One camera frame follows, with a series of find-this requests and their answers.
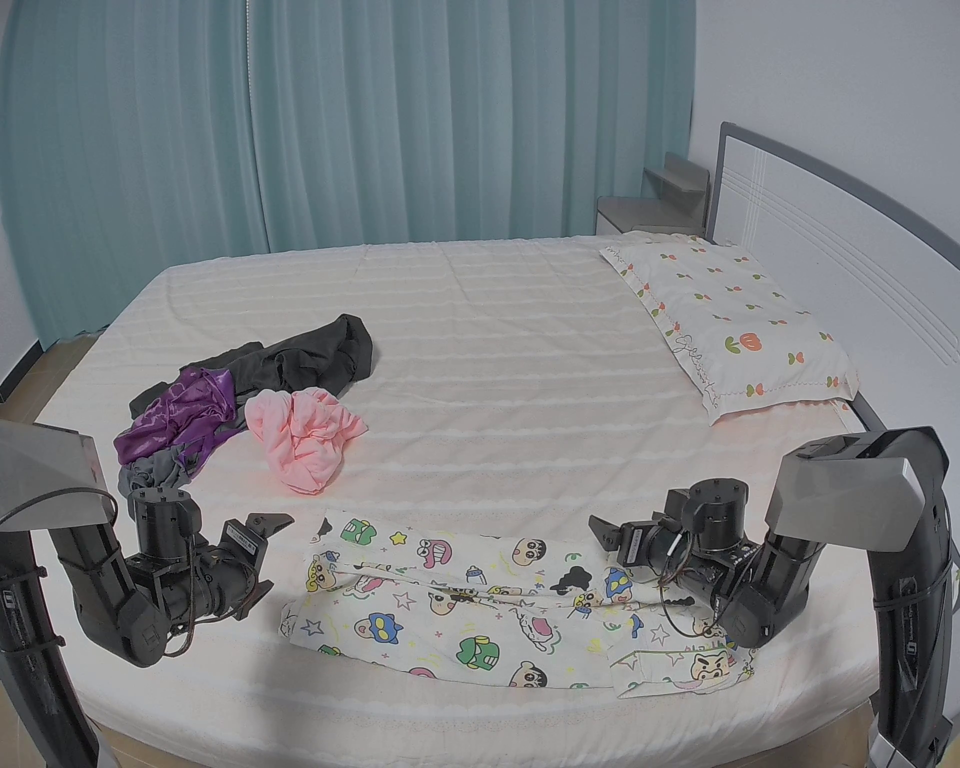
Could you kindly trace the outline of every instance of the bed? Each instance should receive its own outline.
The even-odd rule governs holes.
[[[752,232],[758,257],[780,276],[756,235],[766,217],[750,190],[763,184],[748,183],[749,204],[739,205],[732,180],[728,171],[717,184],[711,230],[734,242]],[[326,509],[496,535],[536,525],[589,540],[591,513],[644,518],[669,488],[732,475],[750,484],[756,540],[780,456],[862,429],[840,402],[780,405],[709,427],[700,393],[597,254],[645,236],[360,246],[216,259],[158,276],[39,418],[92,435],[108,478],[117,470],[110,441],[129,426],[133,395],[189,360],[271,343],[341,312],[362,317],[374,339],[373,375],[342,395],[371,431],[318,497],[277,482],[249,433],[218,449],[188,487],[208,535],[253,511],[297,522],[271,539],[268,598],[243,622],[203,627],[181,659],[141,670],[86,640],[69,583],[51,568],[46,596],[87,713],[211,766],[712,766],[861,704],[876,690],[876,628],[866,557],[841,547],[825,551],[806,610],[763,650],[756,677],[706,696],[620,701],[607,689],[449,684],[318,658],[276,633]],[[123,516],[117,534],[133,551]],[[54,561],[45,538],[36,550],[39,562]]]

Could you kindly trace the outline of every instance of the gray nightstand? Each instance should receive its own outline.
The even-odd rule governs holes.
[[[706,224],[710,173],[672,152],[662,168],[644,168],[660,198],[600,198],[597,201],[597,234],[619,234],[631,229],[703,236]]]

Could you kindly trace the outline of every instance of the pile of clothes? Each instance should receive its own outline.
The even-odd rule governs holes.
[[[281,479],[293,479],[299,487],[288,485],[295,490],[317,492],[336,469],[329,468],[334,455],[339,464],[343,442],[366,431],[336,396],[349,382],[370,376],[372,353],[363,321],[341,315],[270,347],[248,342],[187,364],[173,383],[161,381],[131,401],[133,425],[113,441],[120,493],[188,483],[217,446],[247,429],[248,413],[255,413],[254,434]],[[313,482],[291,468],[294,446],[303,440],[326,449],[307,470]]]

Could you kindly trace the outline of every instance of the pink garment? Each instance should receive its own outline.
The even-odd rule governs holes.
[[[327,390],[263,390],[247,401],[247,426],[263,443],[267,464],[300,493],[319,493],[343,459],[344,443],[367,425]]]

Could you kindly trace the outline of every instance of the curtain fold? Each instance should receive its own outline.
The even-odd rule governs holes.
[[[243,2],[17,2],[4,226],[40,342],[110,323],[173,264],[267,250]]]
[[[692,0],[251,0],[275,251],[593,231],[686,154]]]
[[[15,0],[0,202],[40,341],[218,256],[593,232],[686,154],[695,0]]]

